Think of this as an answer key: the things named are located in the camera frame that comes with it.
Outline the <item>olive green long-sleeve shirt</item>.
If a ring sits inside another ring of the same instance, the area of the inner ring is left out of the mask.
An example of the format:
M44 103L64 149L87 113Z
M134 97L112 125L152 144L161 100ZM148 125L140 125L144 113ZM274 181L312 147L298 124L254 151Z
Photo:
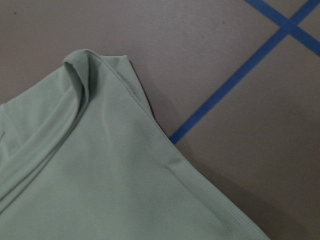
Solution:
M127 56L91 50L0 106L3 240L265 240L155 121Z

